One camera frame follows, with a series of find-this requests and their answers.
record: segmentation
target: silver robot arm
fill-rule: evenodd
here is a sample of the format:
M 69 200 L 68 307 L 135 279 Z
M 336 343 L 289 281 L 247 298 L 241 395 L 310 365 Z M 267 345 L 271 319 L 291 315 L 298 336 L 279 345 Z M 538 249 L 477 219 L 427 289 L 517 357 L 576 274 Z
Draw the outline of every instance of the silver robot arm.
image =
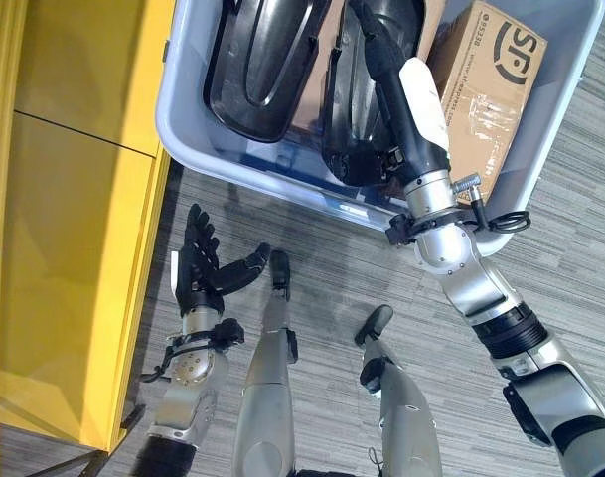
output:
M 454 189 L 447 171 L 408 184 L 406 201 L 414 219 L 445 223 L 445 212 L 458 207 Z M 436 199 L 430 200 L 433 194 Z M 476 185 L 471 186 L 470 196 L 479 200 Z M 528 438 L 554 446 L 567 477 L 605 476 L 602 396 L 556 335 L 542 326 L 494 265 L 480 256 L 472 229 L 450 222 L 418 234 L 415 240 L 420 266 L 441 283 L 452 305 L 487 347 L 499 373 L 510 381 L 504 396 Z
M 263 243 L 247 258 L 219 267 L 218 240 L 209 216 L 198 205 L 190 210 L 185 243 L 172 255 L 172 288 L 181 308 L 182 331 L 171 337 L 165 358 L 143 382 L 170 381 L 148 439 L 130 471 L 135 477 L 185 477 L 217 407 L 227 378 L 227 349 L 244 341 L 234 319 L 221 321 L 223 297 L 255 280 L 270 247 Z M 163 375 L 172 365 L 172 378 Z
M 510 381 L 504 395 L 524 433 L 534 443 L 556 448 L 567 477 L 605 477 L 600 394 L 557 337 L 477 251 L 475 228 L 515 232 L 517 224 L 529 225 L 526 213 L 488 222 L 478 176 L 451 183 L 445 120 L 427 67 L 418 59 L 403 59 L 364 0 L 349 5 L 366 37 L 367 67 L 377 84 L 383 119 L 403 157 L 388 172 L 404 187 L 409 215 L 391 221 L 386 231 L 390 242 L 415 243 L 420 265 L 438 279 Z M 459 205 L 461 192 L 469 193 L 472 209 Z

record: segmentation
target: gray carpet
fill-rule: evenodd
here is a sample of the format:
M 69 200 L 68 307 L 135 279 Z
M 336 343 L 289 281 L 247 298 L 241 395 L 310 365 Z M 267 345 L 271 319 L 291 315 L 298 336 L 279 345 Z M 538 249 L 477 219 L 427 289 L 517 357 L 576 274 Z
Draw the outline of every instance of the gray carpet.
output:
M 429 399 L 437 421 L 444 475 L 559 476 L 552 450 L 525 439 L 505 404 L 504 381 L 456 315 L 438 284 L 415 268 L 409 249 L 385 237 L 173 165 L 138 337 L 135 370 L 160 362 L 165 336 L 179 330 L 169 290 L 169 250 L 177 249 L 189 207 L 209 212 L 222 261 L 261 240 L 286 248 L 293 269 L 292 327 L 300 360 L 290 370 L 298 468 L 376 475 L 367 448 L 380 449 L 378 401 L 358 384 L 361 354 L 354 331 L 379 304 L 395 309 L 388 343 Z M 494 257 L 543 322 L 556 330 L 605 397 L 605 20 L 584 81 L 538 181 L 533 226 Z M 240 388 L 259 331 L 269 276 L 230 296 L 227 316 L 246 343 L 229 354 L 219 411 L 194 476 L 228 476 Z M 154 409 L 163 384 L 130 396 Z M 140 448 L 152 412 L 113 456 L 102 476 L 123 476 Z M 75 446 L 3 428 L 3 476 L 22 476 L 79 455 Z M 64 475 L 77 475 L 69 472 Z

